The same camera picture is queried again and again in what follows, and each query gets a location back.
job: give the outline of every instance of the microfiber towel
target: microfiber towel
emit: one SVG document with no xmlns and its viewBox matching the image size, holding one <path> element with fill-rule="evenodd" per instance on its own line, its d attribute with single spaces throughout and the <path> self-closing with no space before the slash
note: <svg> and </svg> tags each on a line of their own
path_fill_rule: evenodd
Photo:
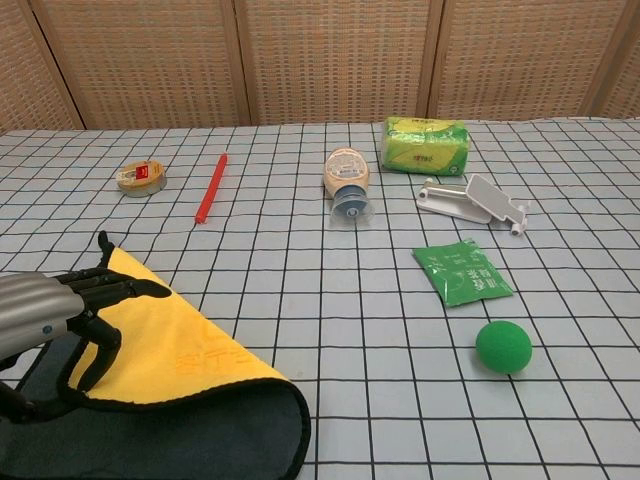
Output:
<svg viewBox="0 0 640 480">
<path fill-rule="evenodd" d="M 110 269 L 163 283 L 115 248 Z M 293 479 L 309 444 L 299 390 L 177 293 L 139 297 L 100 316 L 122 333 L 102 379 L 76 390 L 96 348 L 52 342 L 23 382 L 29 398 L 74 407 L 30 425 L 0 423 L 0 474 L 10 478 Z"/>
</svg>

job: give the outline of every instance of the green sachet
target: green sachet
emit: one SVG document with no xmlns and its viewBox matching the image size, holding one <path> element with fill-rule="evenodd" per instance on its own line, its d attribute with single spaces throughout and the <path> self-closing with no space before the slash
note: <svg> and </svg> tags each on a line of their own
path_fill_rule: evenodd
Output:
<svg viewBox="0 0 640 480">
<path fill-rule="evenodd" d="M 473 240 L 416 248 L 413 254 L 448 307 L 513 295 L 511 287 Z"/>
</svg>

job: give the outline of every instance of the grid tablecloth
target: grid tablecloth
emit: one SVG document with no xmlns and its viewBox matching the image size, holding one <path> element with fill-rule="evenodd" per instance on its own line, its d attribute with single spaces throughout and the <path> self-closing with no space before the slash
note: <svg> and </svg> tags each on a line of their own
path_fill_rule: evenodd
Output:
<svg viewBox="0 0 640 480">
<path fill-rule="evenodd" d="M 378 124 L 0 136 L 0 270 L 95 266 L 104 229 L 304 393 L 303 479 L 640 477 L 640 120 L 468 122 L 467 175 L 533 199 L 524 237 L 416 209 L 421 175 L 380 173 Z M 329 228 L 322 168 L 371 167 L 367 226 Z M 194 214 L 219 154 L 211 216 Z M 151 197 L 116 169 L 167 167 Z M 464 183 L 464 178 L 443 179 Z M 474 239 L 515 289 L 443 308 L 412 248 Z M 489 320 L 522 326 L 531 364 L 485 370 Z M 38 350 L 0 372 L 16 385 Z"/>
</svg>

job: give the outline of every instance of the yellow cloth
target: yellow cloth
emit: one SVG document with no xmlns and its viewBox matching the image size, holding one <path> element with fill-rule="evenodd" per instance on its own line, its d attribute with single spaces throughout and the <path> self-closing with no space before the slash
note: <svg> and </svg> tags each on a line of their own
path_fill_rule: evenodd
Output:
<svg viewBox="0 0 640 480">
<path fill-rule="evenodd" d="M 109 268 L 166 285 L 119 248 Z M 245 380 L 286 380 L 175 292 L 167 298 L 128 299 L 100 310 L 100 317 L 120 330 L 122 346 L 109 371 L 87 392 L 90 399 L 151 404 Z M 94 344 L 87 346 L 71 374 L 71 388 L 96 351 Z"/>
</svg>

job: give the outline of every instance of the yellow-green package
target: yellow-green package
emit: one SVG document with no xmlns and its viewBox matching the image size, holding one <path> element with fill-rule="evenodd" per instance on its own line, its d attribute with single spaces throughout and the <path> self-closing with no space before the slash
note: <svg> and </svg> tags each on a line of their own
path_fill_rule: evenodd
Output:
<svg viewBox="0 0 640 480">
<path fill-rule="evenodd" d="M 458 120 L 388 117 L 382 131 L 382 164 L 392 170 L 462 175 L 469 132 Z"/>
<path fill-rule="evenodd" d="M 416 248 L 413 255 L 448 307 L 513 295 L 509 284 L 473 240 Z"/>
</svg>

